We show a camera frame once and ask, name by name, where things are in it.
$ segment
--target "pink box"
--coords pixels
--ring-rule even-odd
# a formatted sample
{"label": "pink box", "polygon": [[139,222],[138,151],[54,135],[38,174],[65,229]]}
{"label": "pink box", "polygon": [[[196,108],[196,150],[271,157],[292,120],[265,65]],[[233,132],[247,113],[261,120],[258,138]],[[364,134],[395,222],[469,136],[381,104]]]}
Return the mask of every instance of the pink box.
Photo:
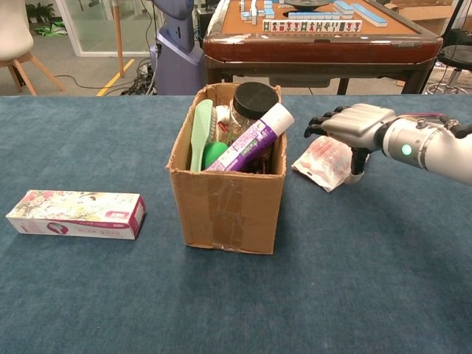
{"label": "pink box", "polygon": [[135,240],[145,213],[139,194],[29,190],[7,219],[21,234]]}

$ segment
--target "chair leg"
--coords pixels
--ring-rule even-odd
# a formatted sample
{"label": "chair leg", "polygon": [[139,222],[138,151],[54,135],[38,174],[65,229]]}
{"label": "chair leg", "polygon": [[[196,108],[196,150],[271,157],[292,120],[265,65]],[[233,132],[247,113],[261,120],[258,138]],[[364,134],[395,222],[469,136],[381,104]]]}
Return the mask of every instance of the chair leg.
{"label": "chair leg", "polygon": [[18,72],[20,73],[21,77],[23,78],[24,83],[27,84],[27,88],[28,88],[29,92],[30,92],[33,96],[37,96],[36,91],[35,91],[35,88],[32,87],[31,81],[30,81],[30,79],[28,78],[27,73],[24,72],[23,66],[21,66],[21,64],[20,64],[20,62],[18,61],[18,59],[13,59],[12,62],[13,62],[13,65],[14,65],[14,66],[16,67],[16,69],[18,70]]}
{"label": "chair leg", "polygon": [[58,79],[56,79],[54,77],[54,75],[48,70],[46,69],[46,67],[42,64],[42,62],[40,62],[33,54],[29,54],[29,59],[32,61],[33,64],[36,65],[36,67],[38,69],[40,69],[43,74],[45,74],[53,83],[56,84],[56,86],[61,90],[61,91],[65,91],[66,88],[64,87],[64,85],[62,83],[60,83],[60,81]]}
{"label": "chair leg", "polygon": [[18,89],[18,92],[22,92],[23,88],[21,87],[21,84],[18,81],[18,77],[16,76],[15,70],[13,69],[13,65],[9,65],[8,70],[10,70],[10,75],[12,75],[12,79],[13,81],[15,81],[15,85]]}

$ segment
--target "glass door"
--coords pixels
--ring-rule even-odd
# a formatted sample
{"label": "glass door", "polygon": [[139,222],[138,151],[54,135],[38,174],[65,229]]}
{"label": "glass door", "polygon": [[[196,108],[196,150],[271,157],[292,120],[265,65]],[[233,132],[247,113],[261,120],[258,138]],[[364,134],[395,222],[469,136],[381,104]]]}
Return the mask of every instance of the glass door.
{"label": "glass door", "polygon": [[[117,54],[111,0],[57,0],[72,46],[79,56]],[[119,0],[124,55],[148,55],[154,43],[153,5],[148,0]],[[157,30],[162,14],[155,9]]]}

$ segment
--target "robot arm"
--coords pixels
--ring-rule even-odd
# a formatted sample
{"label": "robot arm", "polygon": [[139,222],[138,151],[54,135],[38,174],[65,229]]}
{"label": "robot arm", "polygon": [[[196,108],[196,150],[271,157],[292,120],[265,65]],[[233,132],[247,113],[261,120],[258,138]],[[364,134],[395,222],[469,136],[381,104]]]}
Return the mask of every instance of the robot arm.
{"label": "robot arm", "polygon": [[314,117],[305,130],[331,136],[351,147],[351,176],[364,174],[370,153],[382,150],[395,160],[472,185],[472,125],[462,126],[442,114],[397,116],[387,108],[359,103]]}

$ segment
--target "jar lid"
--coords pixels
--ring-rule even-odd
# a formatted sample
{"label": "jar lid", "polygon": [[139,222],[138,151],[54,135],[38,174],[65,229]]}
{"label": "jar lid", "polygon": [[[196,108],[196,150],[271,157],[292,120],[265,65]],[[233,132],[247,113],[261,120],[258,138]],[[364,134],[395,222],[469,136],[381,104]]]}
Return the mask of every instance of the jar lid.
{"label": "jar lid", "polygon": [[257,120],[267,113],[279,97],[275,90],[263,83],[241,83],[233,97],[233,107],[241,116]]}

